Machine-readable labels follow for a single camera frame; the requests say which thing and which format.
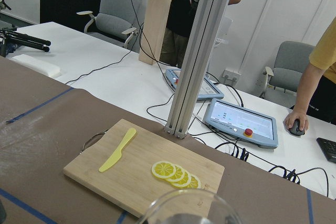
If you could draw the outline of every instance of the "white table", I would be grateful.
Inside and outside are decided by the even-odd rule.
[[[50,52],[45,53],[36,49],[21,47],[14,55],[27,54],[36,59],[58,65],[62,75],[56,80],[66,83],[77,79],[81,74],[89,73],[113,62],[119,61],[129,51],[109,44],[105,41],[93,38],[78,31],[58,25],[46,23],[36,26],[23,27],[18,30],[30,36],[39,37],[51,41]],[[149,106],[165,103],[173,94],[165,83],[157,65],[147,65],[138,61],[138,54],[129,53],[120,63],[96,71],[76,82],[71,82],[74,88],[82,88],[89,91],[97,98],[131,111],[144,118],[159,121],[150,116],[146,109]],[[223,85],[219,88],[225,94],[224,100],[233,104],[239,104],[235,92]],[[288,133],[283,125],[283,119],[289,112],[288,108],[265,101],[250,94],[239,92],[245,107],[268,114],[276,118],[278,128],[279,147],[275,150],[258,148],[255,145],[239,142],[247,151],[268,160],[277,165],[284,166],[288,170],[296,169],[296,172],[322,167],[329,177],[329,197],[336,197],[336,164],[328,162],[320,147],[316,143],[317,137],[334,139],[336,126],[315,118],[310,118],[310,129],[302,137],[295,137]],[[153,108],[150,112],[160,118],[167,119],[172,100],[165,106]],[[194,113],[203,118],[208,103],[198,102]],[[194,120],[189,133],[198,134],[209,131],[197,120]],[[207,145],[215,147],[223,141],[214,134],[200,136]],[[222,152],[231,153],[233,147],[225,145],[219,148]],[[272,165],[250,155],[248,162],[269,170]],[[283,171],[276,169],[274,173],[282,175]],[[320,194],[327,194],[327,183],[322,170],[314,170],[300,175],[301,185]]]

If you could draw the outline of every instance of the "tripod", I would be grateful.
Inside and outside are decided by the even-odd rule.
[[[49,52],[50,49],[47,46],[51,45],[51,42],[49,40],[43,40],[40,38],[29,36],[27,34],[20,34],[16,31],[8,29],[0,30],[0,38],[3,39],[2,44],[0,45],[0,55],[2,57],[6,57],[7,55],[8,43],[31,47],[42,50],[44,52]]]

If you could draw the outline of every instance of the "wire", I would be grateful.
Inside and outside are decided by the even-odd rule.
[[[199,137],[194,137],[194,138],[200,140],[203,144],[206,145],[206,143],[202,139],[200,139]]]
[[[215,80],[218,82],[218,84],[220,83],[220,81],[213,74],[211,74],[209,72],[206,72],[206,73],[209,74],[209,75],[211,75],[213,78],[215,78]]]
[[[197,134],[197,135],[208,134],[208,133],[215,133],[218,137],[220,137],[220,138],[222,138],[222,139],[224,139],[224,140],[227,141],[226,143],[221,143],[221,144],[217,145],[217,146],[215,147],[215,149],[218,149],[219,147],[221,147],[221,146],[223,146],[223,145],[226,145],[226,144],[234,144],[235,146],[237,146],[237,148],[239,148],[239,149],[241,149],[241,150],[245,149],[245,148],[241,148],[241,147],[238,146],[236,143],[230,142],[230,141],[228,141],[227,139],[223,138],[220,134],[218,134],[218,132],[213,131],[208,125],[206,125],[205,123],[203,123],[200,119],[198,119],[198,118],[196,118],[196,119],[197,119],[199,122],[201,122],[202,124],[204,124],[208,129],[211,130],[211,132],[200,133],[200,134]],[[264,161],[264,162],[266,162],[266,163],[272,165],[273,168],[272,168],[271,170],[269,170],[269,172],[271,172],[271,171],[274,170],[275,168],[282,168],[282,169],[285,171],[285,174],[286,174],[286,175],[284,174],[284,178],[286,178],[286,179],[293,179],[293,180],[294,180],[293,182],[295,182],[295,179],[298,178],[298,184],[300,183],[300,177],[299,177],[299,175],[305,174],[305,173],[307,173],[307,172],[310,172],[310,171],[312,171],[312,170],[316,170],[316,169],[321,169],[321,170],[323,170],[323,172],[324,172],[324,174],[325,174],[325,176],[326,176],[326,180],[327,180],[327,197],[329,196],[329,179],[328,179],[328,174],[327,174],[326,170],[324,170],[323,168],[321,168],[321,167],[315,167],[315,168],[306,170],[306,171],[301,172],[301,173],[295,173],[295,169],[294,169],[293,171],[290,171],[290,170],[286,169],[286,168],[283,167],[283,166],[273,164],[272,162],[270,162],[270,161],[268,161],[268,160],[266,160],[266,159],[264,159],[264,158],[261,158],[261,157],[255,155],[255,154],[253,154],[253,153],[251,153],[251,152],[249,152],[248,154],[252,155],[253,157],[255,157],[255,158],[259,159],[259,160],[262,160],[262,161]]]
[[[324,170],[324,169],[321,168],[321,167],[315,167],[315,168],[306,170],[306,171],[304,171],[304,172],[302,172],[302,173],[296,173],[296,175],[305,174],[305,173],[310,172],[310,171],[312,171],[312,170],[318,170],[318,169],[322,170],[322,171],[324,172],[325,176],[326,176],[326,180],[327,180],[327,197],[328,197],[328,196],[329,196],[329,179],[328,179],[328,174],[327,174],[326,170]]]
[[[162,71],[162,69],[161,69],[159,63],[160,63],[160,64],[163,64],[163,65],[166,65],[166,66],[170,66],[170,65],[169,65],[169,64],[166,64],[166,63],[163,63],[163,62],[160,62],[160,61],[158,61],[158,60],[155,59],[155,56],[154,56],[154,53],[153,53],[152,48],[151,48],[151,46],[150,46],[150,43],[149,43],[149,41],[147,40],[145,34],[143,33],[143,29],[142,29],[141,26],[140,26],[140,23],[139,23],[139,20],[138,20],[138,16],[137,16],[137,14],[136,14],[136,11],[135,11],[135,8],[134,8],[133,1],[132,1],[132,0],[131,0],[131,3],[132,3],[132,7],[133,7],[133,10],[134,10],[134,13],[135,13],[135,17],[136,17],[137,22],[138,22],[138,25],[139,25],[139,27],[140,27],[140,36],[139,36],[139,37],[140,37],[140,38],[139,38],[139,39],[140,39],[140,41],[139,41],[140,48],[141,48],[141,50],[142,50],[148,57],[150,57],[152,60],[154,60],[154,61],[157,63],[157,65],[158,65],[158,67],[159,67],[159,69],[160,69],[160,71],[161,71],[161,73],[162,73],[162,75],[163,75],[163,77],[164,77],[166,83],[169,85],[169,87],[170,87],[173,91],[175,91],[175,90],[171,87],[171,85],[168,83],[167,79],[165,78],[165,76],[164,76],[164,74],[163,74],[163,71]],[[147,54],[147,53],[145,52],[145,50],[143,50],[143,48],[142,48],[142,45],[141,45],[142,34],[143,34],[144,38],[146,39],[146,41],[147,41],[147,43],[148,43],[148,46],[149,46],[149,48],[150,48],[150,51],[151,51],[153,57],[151,57],[149,54]],[[210,74],[212,77],[214,77],[214,78],[216,79],[216,81],[217,81],[218,83],[220,83],[220,81],[219,81],[214,75],[212,75],[212,74],[209,73],[209,72],[206,72],[206,73]],[[233,86],[231,86],[231,85],[229,85],[229,84],[225,84],[225,86],[232,88],[232,89],[237,93],[237,95],[238,95],[238,97],[239,97],[239,99],[240,99],[240,102],[241,102],[241,107],[244,107],[243,100],[242,100],[241,96],[239,95],[238,91],[237,91]],[[170,96],[170,98],[168,99],[168,101],[167,101],[166,103],[148,107],[148,108],[146,109],[147,113],[148,113],[149,115],[153,116],[154,118],[157,118],[157,119],[159,119],[159,120],[162,120],[162,121],[167,122],[167,120],[165,120],[165,119],[162,119],[162,118],[159,118],[159,117],[157,117],[157,116],[154,116],[154,115],[151,114],[148,110],[151,109],[151,108],[154,108],[154,107],[164,106],[164,105],[168,104],[169,101],[171,100],[171,98],[173,97],[173,95],[174,95],[174,94],[172,94],[172,95]],[[197,120],[199,120],[202,124],[204,124],[207,128],[209,128],[208,125],[206,125],[205,123],[203,123],[200,119],[198,119],[197,117],[195,117],[195,118],[196,118]],[[208,133],[215,133],[215,134],[216,134],[217,136],[219,136],[220,138],[222,138],[222,139],[228,141],[227,143],[222,143],[222,144],[218,145],[217,147],[215,147],[215,149],[218,149],[219,147],[221,147],[221,146],[223,146],[223,145],[225,145],[225,144],[234,144],[234,150],[233,150],[233,152],[232,152],[232,156],[233,156],[233,154],[234,154],[234,151],[235,151],[235,148],[236,148],[236,147],[237,147],[237,154],[236,154],[236,156],[238,156],[238,153],[239,153],[238,150],[239,150],[239,149],[245,150],[245,148],[241,148],[241,147],[239,147],[239,146],[237,145],[237,142],[241,140],[240,138],[236,138],[236,142],[233,143],[233,142],[230,142],[229,140],[225,139],[225,138],[223,137],[223,134],[221,134],[221,133],[219,133],[219,132],[215,132],[215,131],[213,131],[213,130],[212,130],[211,132],[201,133],[201,134],[198,134],[198,135],[208,134]],[[201,142],[203,142],[203,143],[206,145],[206,143],[205,143],[202,139],[200,139],[199,137],[194,137],[194,138],[200,140]],[[269,162],[269,161],[267,161],[267,160],[265,160],[265,159],[263,159],[263,158],[261,158],[261,157],[259,157],[259,156],[257,156],[257,155],[254,155],[253,153],[248,153],[248,154],[251,154],[252,156],[254,156],[254,157],[256,157],[256,158],[258,158],[258,159],[260,159],[260,160],[262,160],[262,161],[265,161],[266,163],[271,164],[271,165],[273,165],[274,167],[280,167],[280,166],[275,165],[275,164],[273,164],[273,163],[271,163],[271,162]],[[328,197],[328,195],[329,195],[329,180],[328,180],[327,172],[326,172],[323,168],[321,168],[321,167],[316,167],[316,168],[312,168],[312,169],[310,169],[310,170],[307,170],[307,171],[305,171],[305,172],[298,173],[298,174],[295,174],[295,169],[294,169],[293,171],[289,171],[289,170],[287,170],[287,169],[284,168],[284,167],[281,167],[281,168],[283,168],[283,169],[285,170],[285,173],[286,173],[286,171],[289,172],[289,175],[286,176],[286,178],[289,178],[289,179],[290,179],[290,178],[292,178],[292,177],[294,176],[294,180],[295,180],[296,177],[297,177],[297,178],[299,179],[299,182],[298,182],[298,183],[300,183],[300,178],[298,177],[298,175],[301,175],[301,174],[310,172],[310,171],[315,170],[315,169],[321,169],[321,170],[323,170],[323,171],[324,171],[324,174],[326,175],[326,178],[327,178],[327,197]]]
[[[151,45],[150,45],[148,39],[146,38],[145,33],[143,32],[143,28],[140,26],[139,19],[138,19],[138,15],[136,14],[136,10],[135,10],[135,8],[134,8],[133,0],[131,0],[131,4],[132,4],[132,8],[133,8],[133,11],[134,11],[134,14],[135,14],[135,18],[136,18],[136,20],[137,20],[137,22],[138,22],[138,25],[139,25],[139,27],[140,27],[140,28],[139,28],[139,29],[140,29],[140,34],[139,34],[139,45],[140,45],[140,48],[141,48],[141,50],[142,50],[142,51],[143,51],[149,58],[151,58],[152,60],[154,60],[154,61],[157,63],[157,66],[159,67],[159,69],[160,69],[160,71],[161,71],[161,74],[162,74],[162,76],[163,76],[165,82],[166,82],[167,85],[170,87],[170,89],[171,89],[173,92],[175,92],[174,88],[168,83],[168,81],[167,81],[167,79],[166,79],[166,77],[165,77],[165,75],[164,75],[164,73],[163,73],[163,71],[162,71],[162,69],[161,69],[159,63],[160,63],[160,64],[163,64],[163,65],[166,65],[166,66],[171,66],[171,65],[166,64],[166,63],[163,63],[163,62],[160,62],[160,61],[158,61],[158,60],[155,59],[155,56],[154,56],[154,53],[153,53],[153,51],[152,51]],[[150,56],[150,55],[149,55],[149,54],[142,48],[142,45],[141,45],[142,35],[143,35],[144,38],[146,39],[146,41],[147,41],[147,43],[148,43],[148,46],[149,46],[149,49],[150,49],[150,51],[151,51],[153,57],[151,57],[151,56]]]
[[[160,120],[162,120],[162,121],[165,121],[165,122],[167,122],[167,120],[165,120],[165,119],[162,119],[162,118],[159,118],[159,117],[157,117],[157,116],[155,116],[155,115],[151,114],[151,113],[150,113],[148,110],[149,110],[149,109],[151,109],[151,108],[154,108],[154,107],[160,107],[160,106],[164,106],[164,105],[168,104],[168,103],[169,103],[169,101],[171,100],[171,98],[173,97],[173,95],[175,95],[175,93],[174,93],[174,94],[172,94],[172,95],[169,97],[169,100],[168,100],[166,103],[163,103],[163,104],[159,104],[159,105],[154,105],[154,106],[150,106],[150,107],[148,107],[148,108],[146,109],[147,113],[148,113],[149,115],[151,115],[152,117],[156,118],[156,119],[160,119]]]
[[[114,62],[114,63],[111,63],[111,64],[108,64],[108,65],[106,65],[106,66],[104,66],[104,67],[101,67],[101,68],[93,69],[91,72],[82,74],[82,75],[81,75],[80,77],[78,77],[77,79],[68,81],[68,82],[66,82],[65,84],[68,84],[68,83],[70,83],[70,82],[77,81],[77,80],[79,80],[80,78],[82,78],[82,77],[84,77],[84,76],[88,76],[88,75],[92,74],[92,73],[95,72],[95,71],[102,70],[102,69],[107,68],[107,67],[109,67],[109,66],[111,66],[111,65],[115,65],[115,64],[120,63],[120,62],[121,62],[121,61],[122,61],[128,54],[130,54],[130,53],[132,52],[132,49],[133,49],[133,47],[134,47],[134,45],[135,45],[137,39],[138,39],[138,37],[136,37],[136,39],[135,39],[135,41],[134,41],[134,43],[133,43],[133,45],[132,45],[130,51],[129,51],[127,54],[125,54],[119,61]]]
[[[238,97],[240,99],[240,106],[244,107],[244,103],[243,103],[242,97],[240,96],[240,94],[238,93],[238,91],[234,87],[232,87],[231,85],[229,85],[229,84],[224,84],[224,85],[227,86],[227,87],[232,88],[237,93],[237,95],[238,95]]]

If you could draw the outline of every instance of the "gray office chair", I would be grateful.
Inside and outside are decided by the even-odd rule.
[[[87,10],[78,12],[78,15],[89,15],[90,21],[85,25],[84,33],[96,38],[113,43],[120,47],[128,48],[133,45],[138,35],[138,23],[134,10],[137,12],[141,5],[141,0],[101,0],[99,13],[97,16],[92,11]],[[101,33],[88,32],[90,25],[96,22],[96,27],[109,35],[116,36],[120,39],[113,39]]]
[[[273,69],[265,67],[265,85],[259,97],[288,108],[292,107],[295,104],[301,75],[309,63],[309,55],[313,49],[314,46],[301,42],[281,43]]]

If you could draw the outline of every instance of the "screen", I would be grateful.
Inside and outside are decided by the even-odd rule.
[[[177,77],[180,77],[180,73],[181,73],[180,70],[173,70],[173,72],[176,74]],[[218,92],[214,90],[213,87],[211,87],[209,83],[203,80],[198,94],[218,94]]]
[[[211,114],[211,119],[230,124],[233,127],[243,130],[249,128],[255,134],[272,140],[274,139],[272,120],[270,118],[240,110],[234,106],[216,102]]]

